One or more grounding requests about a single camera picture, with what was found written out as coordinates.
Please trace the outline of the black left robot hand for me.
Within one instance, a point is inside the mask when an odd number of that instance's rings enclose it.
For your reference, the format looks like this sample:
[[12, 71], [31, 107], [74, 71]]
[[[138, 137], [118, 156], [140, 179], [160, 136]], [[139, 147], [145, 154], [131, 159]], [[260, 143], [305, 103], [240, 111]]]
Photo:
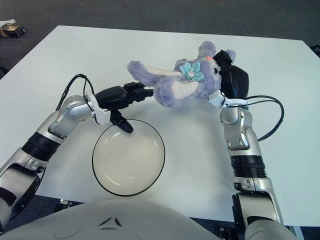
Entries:
[[126, 118], [122, 116], [119, 110], [129, 107], [134, 101], [141, 102], [147, 97], [152, 97], [153, 89], [145, 89], [141, 82], [130, 82], [124, 86], [114, 86], [102, 90], [95, 95], [100, 108], [110, 112], [110, 122], [131, 134], [134, 129]]

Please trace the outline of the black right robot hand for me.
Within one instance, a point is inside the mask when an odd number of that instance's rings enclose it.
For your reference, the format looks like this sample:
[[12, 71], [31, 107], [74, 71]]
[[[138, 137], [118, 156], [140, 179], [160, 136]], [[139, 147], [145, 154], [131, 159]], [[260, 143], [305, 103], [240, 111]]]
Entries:
[[249, 75], [236, 65], [233, 65], [231, 55], [220, 50], [213, 59], [220, 67], [221, 92], [229, 99], [245, 99], [249, 92]]

